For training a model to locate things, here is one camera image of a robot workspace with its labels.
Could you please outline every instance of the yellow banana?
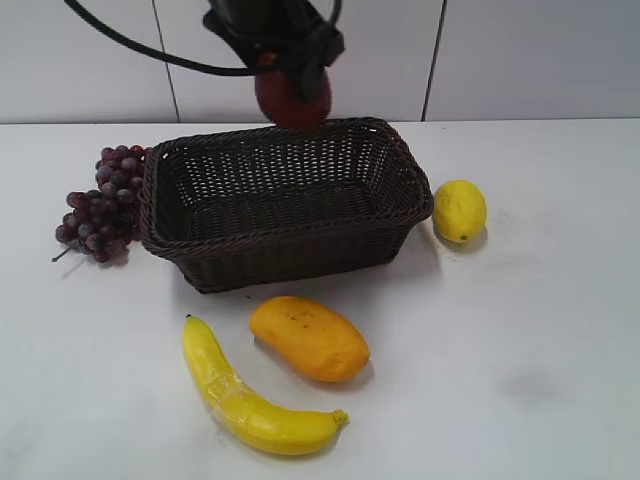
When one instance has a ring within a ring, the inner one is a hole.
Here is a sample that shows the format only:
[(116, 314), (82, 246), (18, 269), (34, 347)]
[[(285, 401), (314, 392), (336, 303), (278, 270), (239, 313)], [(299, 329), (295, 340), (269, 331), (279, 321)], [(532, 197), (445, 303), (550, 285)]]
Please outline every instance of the yellow banana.
[(240, 440), (280, 455), (305, 455), (331, 442), (349, 421), (343, 410), (287, 410), (255, 393), (233, 370), (211, 329), (187, 316), (185, 357), (198, 389), (216, 419)]

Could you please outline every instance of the dark brown basket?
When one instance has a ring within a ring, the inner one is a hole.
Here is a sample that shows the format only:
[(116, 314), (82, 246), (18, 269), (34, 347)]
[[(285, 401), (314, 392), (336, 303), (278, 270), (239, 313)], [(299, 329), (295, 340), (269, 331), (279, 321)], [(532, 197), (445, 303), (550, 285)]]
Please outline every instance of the dark brown basket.
[(144, 247), (202, 293), (389, 262), (433, 210), (406, 143), (373, 118), (161, 143), (142, 200)]

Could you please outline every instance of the grape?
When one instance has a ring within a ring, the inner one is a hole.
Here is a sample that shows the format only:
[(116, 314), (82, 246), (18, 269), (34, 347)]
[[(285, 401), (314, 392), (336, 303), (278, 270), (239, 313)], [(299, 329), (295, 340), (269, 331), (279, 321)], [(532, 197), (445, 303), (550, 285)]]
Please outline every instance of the grape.
[(123, 158), (124, 157), (122, 156), (122, 154), (120, 152), (118, 152), (117, 150), (113, 150), (111, 153), (107, 154), (107, 156), (104, 158), (104, 161), (105, 162), (108, 162), (110, 160), (120, 161)]
[(102, 198), (102, 194), (98, 190), (94, 189), (87, 192), (87, 197), (93, 200), (94, 198)]
[(104, 238), (113, 238), (118, 234), (118, 230), (113, 225), (102, 225), (100, 227), (100, 235)]
[(125, 244), (125, 246), (129, 245), (131, 243), (131, 240), (133, 240), (133, 234), (129, 232), (121, 232), (120, 239)]
[(93, 252), (93, 259), (98, 263), (107, 263), (111, 257), (104, 250)]
[(135, 215), (131, 212), (122, 212), (120, 215), (118, 215), (118, 226), (121, 229), (131, 228), (135, 223), (135, 221), (136, 221)]
[(110, 167), (100, 167), (96, 172), (96, 181), (98, 182), (98, 185), (108, 182), (112, 175), (113, 170)]
[(127, 190), (126, 188), (118, 190), (116, 197), (118, 198), (118, 202), (122, 203), (123, 205), (132, 204), (135, 199), (131, 190)]
[(56, 227), (56, 240), (60, 243), (68, 243), (76, 238), (76, 232), (69, 225), (58, 225)]
[(91, 200), (91, 206), (89, 207), (89, 212), (93, 215), (102, 215), (107, 212), (107, 205), (104, 200), (101, 198), (94, 198)]
[(114, 172), (120, 169), (120, 160), (109, 160), (107, 162), (107, 167), (109, 167)]
[(116, 196), (116, 193), (118, 193), (118, 187), (116, 187), (115, 184), (111, 182), (107, 182), (102, 184), (102, 186), (100, 187), (100, 191), (105, 197), (113, 198)]
[(124, 251), (125, 245), (119, 238), (107, 240), (104, 244), (104, 251), (112, 257), (117, 257)]
[(113, 175), (111, 175), (109, 181), (118, 188), (124, 188), (129, 183), (129, 174), (127, 174), (127, 172), (125, 172), (124, 170), (118, 170), (117, 172), (114, 172)]
[(89, 247), (91, 250), (101, 250), (103, 246), (104, 238), (102, 238), (99, 234), (92, 233), (87, 237), (87, 247)]
[(88, 223), (91, 219), (91, 213), (89, 213), (89, 210), (81, 208), (74, 209), (73, 216), (77, 221), (77, 225), (80, 225), (81, 223)]
[(74, 208), (87, 208), (89, 206), (89, 197), (86, 193), (71, 192), (67, 195), (67, 205)]
[(116, 147), (116, 152), (119, 152), (121, 157), (120, 158), (125, 158), (127, 156), (129, 156), (129, 147), (127, 147), (126, 145), (118, 145)]
[(133, 157), (127, 157), (122, 160), (122, 169), (127, 170), (129, 172), (135, 172), (138, 168), (138, 160)]
[(78, 217), (76, 217), (74, 214), (71, 214), (69, 217), (67, 217), (67, 221), (65, 222), (65, 224), (70, 226), (74, 232), (78, 230), (80, 223), (81, 222), (78, 221)]
[(94, 215), (91, 218), (91, 223), (93, 223), (96, 227), (100, 225), (106, 225), (110, 222), (108, 217), (103, 217), (102, 215)]
[(89, 247), (87, 247), (84, 242), (78, 242), (78, 251), (85, 255), (91, 255), (93, 253), (93, 251)]
[(142, 178), (133, 177), (131, 180), (129, 180), (129, 188), (133, 190), (140, 190), (142, 188), (142, 183)]
[(78, 227), (78, 235), (81, 238), (87, 238), (92, 233), (95, 233), (96, 226), (93, 223), (83, 223)]
[(131, 152), (131, 156), (136, 158), (140, 158), (144, 154), (144, 148), (140, 145), (132, 145), (131, 148), (129, 148), (129, 151)]
[(116, 202), (113, 198), (107, 198), (104, 201), (104, 204), (107, 207), (107, 212), (116, 213), (118, 211), (118, 202)]
[(102, 151), (100, 152), (100, 156), (102, 157), (103, 160), (106, 160), (107, 157), (109, 155), (111, 155), (114, 152), (113, 148), (111, 147), (104, 147), (102, 149)]

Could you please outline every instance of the bunch of grapes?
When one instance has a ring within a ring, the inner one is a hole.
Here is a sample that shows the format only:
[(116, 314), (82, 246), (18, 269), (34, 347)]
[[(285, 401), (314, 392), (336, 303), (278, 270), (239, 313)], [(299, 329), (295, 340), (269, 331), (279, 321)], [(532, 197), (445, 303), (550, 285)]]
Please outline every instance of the bunch of grapes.
[(73, 208), (56, 228), (56, 240), (67, 249), (91, 255), (98, 263), (127, 252), (133, 240), (140, 240), (140, 201), (145, 160), (151, 149), (120, 145), (102, 150), (96, 163), (98, 190), (71, 192), (67, 205)]

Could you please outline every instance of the black cable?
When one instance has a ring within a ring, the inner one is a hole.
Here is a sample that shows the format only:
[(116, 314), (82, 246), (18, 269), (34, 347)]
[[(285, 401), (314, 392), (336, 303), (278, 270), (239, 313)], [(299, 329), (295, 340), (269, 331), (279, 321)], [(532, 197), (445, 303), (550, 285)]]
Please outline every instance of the black cable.
[[(277, 70), (279, 67), (277, 61), (269, 65), (260, 65), (255, 68), (229, 68), (214, 67), (212, 65), (187, 60), (186, 58), (177, 57), (175, 55), (156, 50), (154, 48), (131, 40), (128, 37), (125, 37), (121, 33), (115, 31), (113, 28), (104, 24), (97, 17), (92, 15), (86, 8), (80, 5), (77, 0), (64, 0), (64, 3), (66, 3), (67, 6), (71, 8), (85, 22), (87, 22), (103, 35), (109, 37), (114, 42), (117, 42), (120, 45), (127, 47), (135, 52), (141, 53), (151, 58), (155, 58), (156, 60), (170, 63), (172, 65), (177, 65), (179, 67), (188, 68), (190, 70), (195, 70), (209, 75), (218, 75), (222, 77), (249, 77), (260, 75), (261, 73), (272, 72), (274, 70)], [(334, 0), (333, 10), (331, 11), (331, 17), (329, 18), (328, 22), (329, 26), (334, 27), (336, 25), (338, 18), (340, 17), (341, 10), (342, 0)]]
[(342, 0), (333, 0), (333, 10), (331, 11), (331, 16), (329, 17), (329, 25), (332, 27), (336, 26), (338, 23), (338, 18), (340, 17), (340, 12), (342, 11)]

